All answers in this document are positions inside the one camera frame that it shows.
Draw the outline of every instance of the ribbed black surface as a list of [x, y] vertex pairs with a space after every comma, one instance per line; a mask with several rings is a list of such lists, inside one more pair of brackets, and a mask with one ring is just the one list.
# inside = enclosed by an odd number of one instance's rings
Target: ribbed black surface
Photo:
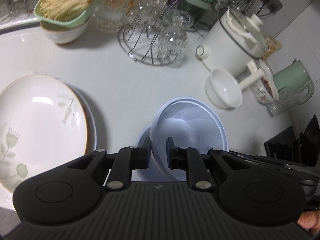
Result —
[[259, 228], [241, 223], [209, 193], [185, 182], [133, 182], [128, 190], [106, 195], [87, 217], [68, 225], [20, 224], [8, 240], [304, 240], [311, 236], [295, 223]]

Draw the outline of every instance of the black cable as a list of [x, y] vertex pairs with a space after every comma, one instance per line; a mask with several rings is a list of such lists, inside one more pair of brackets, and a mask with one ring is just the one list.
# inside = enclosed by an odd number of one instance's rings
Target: black cable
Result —
[[262, 10], [262, 8], [266, 5], [266, 1], [262, 4], [262, 6], [260, 7], [259, 11], [256, 13], [256, 15], [258, 15], [258, 13]]
[[257, 16], [258, 16], [258, 17], [267, 16], [267, 15], [269, 15], [269, 14], [271, 14], [271, 13], [273, 13], [273, 11], [270, 11], [270, 12], [268, 12], [268, 13], [266, 13], [266, 14], [257, 15]]

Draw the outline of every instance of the human hand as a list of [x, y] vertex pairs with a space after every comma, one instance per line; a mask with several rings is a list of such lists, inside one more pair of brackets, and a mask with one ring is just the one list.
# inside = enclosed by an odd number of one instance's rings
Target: human hand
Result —
[[298, 225], [304, 229], [311, 229], [315, 235], [320, 230], [320, 210], [305, 211], [301, 214]]

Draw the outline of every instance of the white floral plate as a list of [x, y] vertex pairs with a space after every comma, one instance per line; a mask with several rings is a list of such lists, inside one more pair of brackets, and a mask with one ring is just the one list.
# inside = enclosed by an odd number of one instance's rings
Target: white floral plate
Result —
[[87, 145], [84, 110], [65, 83], [31, 75], [0, 94], [0, 183], [10, 192], [23, 180], [80, 157]]

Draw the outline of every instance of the black power outlet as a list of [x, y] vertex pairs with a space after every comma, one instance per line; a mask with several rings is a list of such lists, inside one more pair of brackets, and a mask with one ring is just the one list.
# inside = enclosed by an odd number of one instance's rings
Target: black power outlet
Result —
[[279, 11], [283, 5], [280, 2], [280, 0], [261, 0], [265, 6], [272, 11], [273, 14], [275, 14], [277, 11]]

